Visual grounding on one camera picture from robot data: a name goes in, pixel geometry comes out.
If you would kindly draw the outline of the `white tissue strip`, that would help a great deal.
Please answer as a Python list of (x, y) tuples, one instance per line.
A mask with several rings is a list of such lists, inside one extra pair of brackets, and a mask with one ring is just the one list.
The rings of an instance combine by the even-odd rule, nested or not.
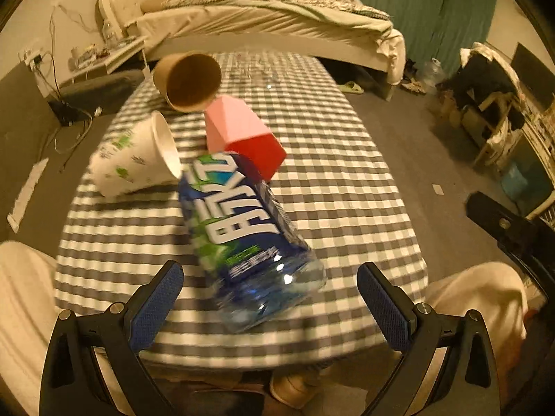
[(44, 158), (33, 165), (25, 184), (15, 199), (12, 210), (8, 212), (7, 222), (15, 234), (20, 230), (27, 206), (48, 163), (49, 159)]

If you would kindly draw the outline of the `green slipper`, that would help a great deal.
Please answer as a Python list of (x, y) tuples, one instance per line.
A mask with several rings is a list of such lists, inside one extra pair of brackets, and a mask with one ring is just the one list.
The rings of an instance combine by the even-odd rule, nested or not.
[(364, 93), (364, 89), (354, 81), (338, 85), (338, 88), (345, 94), (361, 95)]

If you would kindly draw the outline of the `black monitor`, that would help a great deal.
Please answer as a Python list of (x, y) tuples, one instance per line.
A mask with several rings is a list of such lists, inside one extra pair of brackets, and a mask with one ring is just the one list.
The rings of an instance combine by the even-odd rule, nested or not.
[(521, 43), (515, 49), (511, 67), (538, 108), (541, 111), (550, 108), (554, 102), (555, 77), (549, 68)]

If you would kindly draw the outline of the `brown paper cup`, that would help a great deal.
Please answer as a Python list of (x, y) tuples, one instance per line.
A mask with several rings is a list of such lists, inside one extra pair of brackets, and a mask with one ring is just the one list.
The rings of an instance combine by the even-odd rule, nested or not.
[(168, 105), (182, 113), (204, 111), (221, 86), (222, 71), (208, 54), (169, 54), (152, 71), (155, 87)]

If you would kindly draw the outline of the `white green paper cup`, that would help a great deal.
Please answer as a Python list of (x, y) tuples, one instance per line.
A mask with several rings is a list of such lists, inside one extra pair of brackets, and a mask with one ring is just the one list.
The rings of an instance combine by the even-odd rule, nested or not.
[(181, 160), (168, 122), (154, 111), (101, 144), (89, 169), (100, 194), (113, 197), (178, 181)]

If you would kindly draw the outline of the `pink faceted cup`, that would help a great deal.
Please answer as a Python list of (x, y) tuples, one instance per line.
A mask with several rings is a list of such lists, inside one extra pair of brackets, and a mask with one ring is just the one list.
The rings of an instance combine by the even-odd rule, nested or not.
[(242, 99), (223, 95), (215, 99), (204, 114), (208, 151), (230, 151), (247, 157), (269, 182), (287, 153), (250, 106)]

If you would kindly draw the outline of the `wooden chair with clothes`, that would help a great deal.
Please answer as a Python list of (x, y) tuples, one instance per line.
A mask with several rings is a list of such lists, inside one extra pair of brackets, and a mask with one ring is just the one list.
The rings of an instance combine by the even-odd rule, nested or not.
[(452, 76), (436, 86), (441, 100), (440, 116), (453, 128), (461, 128), (465, 118), (475, 123), (479, 148), (472, 165), (494, 163), (506, 143), (493, 141), (510, 130), (509, 115), (520, 115), (525, 96), (520, 80), (510, 64), (495, 50), (481, 42), (459, 52), (460, 66)]

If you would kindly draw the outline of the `white bed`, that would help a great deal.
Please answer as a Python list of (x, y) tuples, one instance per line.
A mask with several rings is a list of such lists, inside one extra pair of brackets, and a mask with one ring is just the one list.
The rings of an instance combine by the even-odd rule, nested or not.
[(148, 58), (189, 50), (274, 49), (403, 78), (405, 42), (386, 12), (360, 0), (98, 0), (118, 38), (144, 39)]

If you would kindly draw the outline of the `white nightstand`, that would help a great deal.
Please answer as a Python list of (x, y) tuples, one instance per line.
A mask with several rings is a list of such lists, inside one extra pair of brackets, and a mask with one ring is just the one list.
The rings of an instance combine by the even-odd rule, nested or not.
[(105, 57), (95, 59), (82, 70), (77, 70), (70, 79), (65, 82), (65, 85), (81, 83), (93, 78), (112, 74), (134, 57), (138, 58), (140, 70), (143, 71), (145, 76), (148, 76), (150, 73), (150, 66), (148, 65), (145, 51), (146, 40), (146, 36), (126, 38), (121, 46), (109, 50)]

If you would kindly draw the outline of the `blue label plastic bottle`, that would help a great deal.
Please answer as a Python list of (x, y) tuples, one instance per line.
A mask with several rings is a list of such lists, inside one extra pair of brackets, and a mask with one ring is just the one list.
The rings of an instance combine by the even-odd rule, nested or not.
[(261, 324), (319, 291), (324, 264), (247, 157), (205, 154), (183, 170), (183, 218), (226, 327)]

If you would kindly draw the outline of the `white paper scrap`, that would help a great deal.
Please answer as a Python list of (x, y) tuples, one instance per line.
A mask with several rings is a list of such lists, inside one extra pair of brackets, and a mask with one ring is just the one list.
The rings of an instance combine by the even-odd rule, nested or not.
[(438, 196), (442, 196), (442, 195), (444, 194), (444, 191), (443, 191), (442, 187), (441, 187), (440, 185), (438, 185), (438, 184), (434, 184), (434, 185), (433, 185), (433, 189), (434, 189), (434, 192), (435, 192)]

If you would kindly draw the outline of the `wall power strip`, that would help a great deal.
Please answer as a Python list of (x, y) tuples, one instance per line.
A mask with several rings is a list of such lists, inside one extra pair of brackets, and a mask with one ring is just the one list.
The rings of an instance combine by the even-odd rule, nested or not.
[(24, 49), (19, 53), (21, 62), (28, 67), (29, 70), (39, 65), (42, 61), (43, 51), (41, 49)]

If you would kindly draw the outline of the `green curtain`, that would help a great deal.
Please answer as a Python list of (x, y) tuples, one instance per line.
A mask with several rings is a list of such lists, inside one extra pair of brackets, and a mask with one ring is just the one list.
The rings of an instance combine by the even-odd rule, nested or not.
[(382, 9), (401, 31), (407, 57), (421, 67), (436, 58), (451, 75), (459, 51), (486, 40), (497, 0), (361, 0)]

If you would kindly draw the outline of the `large water jug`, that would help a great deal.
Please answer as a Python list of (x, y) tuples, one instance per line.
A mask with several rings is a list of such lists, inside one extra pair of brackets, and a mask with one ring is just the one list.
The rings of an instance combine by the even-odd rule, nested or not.
[(420, 83), (422, 83), (427, 93), (435, 93), (436, 86), (445, 78), (445, 72), (441, 62), (433, 57), (426, 61), (420, 71)]

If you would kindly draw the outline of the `clear glass cup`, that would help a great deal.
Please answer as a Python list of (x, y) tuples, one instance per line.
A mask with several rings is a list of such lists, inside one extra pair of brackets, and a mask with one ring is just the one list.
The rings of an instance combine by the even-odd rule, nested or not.
[(234, 52), (230, 76), (244, 85), (273, 89), (279, 83), (276, 54), (268, 50)]

